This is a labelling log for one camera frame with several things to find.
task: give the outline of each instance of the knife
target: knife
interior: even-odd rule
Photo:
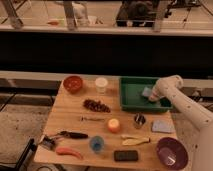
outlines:
[[[66,138],[73,138],[73,139],[86,139],[88,138],[87,134],[79,133],[79,132],[69,132],[69,131],[61,131],[59,135],[66,137]]]

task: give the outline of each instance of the small blue cup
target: small blue cup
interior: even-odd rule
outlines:
[[[104,147],[104,139],[100,136],[94,136],[91,138],[89,145],[95,153],[99,153]]]

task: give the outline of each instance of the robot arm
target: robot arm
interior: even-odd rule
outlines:
[[[198,130],[201,130],[213,120],[213,114],[180,92],[182,86],[183,80],[178,75],[161,78],[153,87],[149,100],[157,101],[163,96],[167,97]]]
[[[185,96],[178,89],[183,86],[180,76],[161,78],[153,87],[150,101],[167,97],[200,131],[196,142],[192,171],[213,170],[213,113]]]

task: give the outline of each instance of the glass panel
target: glass panel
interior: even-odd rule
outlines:
[[[213,29],[212,0],[176,0],[170,1],[169,6],[171,15],[164,19],[163,28]]]
[[[46,30],[67,29],[63,1],[11,1],[24,26],[35,26],[35,29],[37,26],[44,26]],[[163,29],[213,30],[212,0],[168,0],[167,2],[165,11],[159,11],[159,0],[72,1],[72,6],[78,28],[140,27],[143,30],[144,27],[148,27],[153,30],[157,12],[161,12],[165,14],[162,18]],[[0,22],[10,25],[9,20],[5,18],[7,13],[0,1]]]

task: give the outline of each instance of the purple bowl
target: purple bowl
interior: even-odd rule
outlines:
[[[185,147],[176,139],[165,137],[158,141],[157,155],[168,169],[181,170],[188,163]]]

